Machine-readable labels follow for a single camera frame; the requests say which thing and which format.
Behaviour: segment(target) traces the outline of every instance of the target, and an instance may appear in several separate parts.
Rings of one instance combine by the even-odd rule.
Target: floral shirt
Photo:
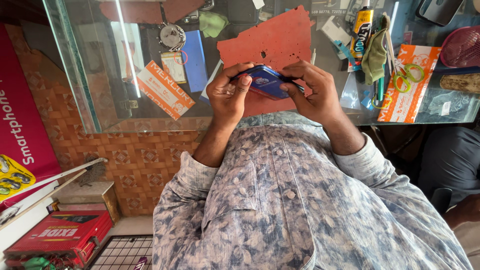
[[[238,127],[220,168],[182,153],[154,212],[155,270],[471,269],[367,135],[339,156],[319,124],[286,112]]]

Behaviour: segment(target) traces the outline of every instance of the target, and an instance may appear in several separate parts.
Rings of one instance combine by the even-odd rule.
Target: glue tube
[[[353,32],[355,32],[359,38],[355,40],[355,38],[352,37],[350,43],[350,53],[355,59],[357,65],[361,65],[363,54],[367,49],[367,44],[370,40],[370,32],[372,31],[372,21],[373,7],[370,6],[370,0],[363,0],[363,8],[357,11],[355,25],[353,26]]]

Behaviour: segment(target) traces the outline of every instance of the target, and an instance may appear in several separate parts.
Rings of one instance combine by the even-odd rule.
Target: man
[[[154,212],[154,269],[471,268],[423,193],[342,112],[325,71],[280,71],[312,89],[281,86],[311,121],[267,114],[235,129],[252,78],[229,81],[253,66],[207,87],[209,131]]]
[[[474,269],[480,270],[480,133],[464,127],[435,130],[423,151],[419,188],[429,197],[436,188],[452,190],[443,217]]]

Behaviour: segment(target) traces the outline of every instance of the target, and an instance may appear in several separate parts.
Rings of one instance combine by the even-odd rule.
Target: wire rack
[[[111,236],[87,270],[133,270],[141,257],[147,257],[142,270],[152,269],[153,235]]]

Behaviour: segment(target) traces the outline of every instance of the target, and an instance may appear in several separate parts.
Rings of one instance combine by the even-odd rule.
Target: yellow rubber band
[[[390,103],[392,103],[392,97],[391,97],[390,95],[388,95],[388,94],[384,94],[384,96],[387,96],[387,98],[390,98],[390,101],[387,103],[387,105],[385,105],[385,106],[383,106],[383,107],[377,107],[377,106],[375,106],[374,103],[373,103],[373,100],[375,99],[375,96],[373,96],[373,98],[372,98],[372,106],[373,106],[374,108],[377,108],[377,109],[385,109],[386,107],[388,107],[388,105],[390,105]]]

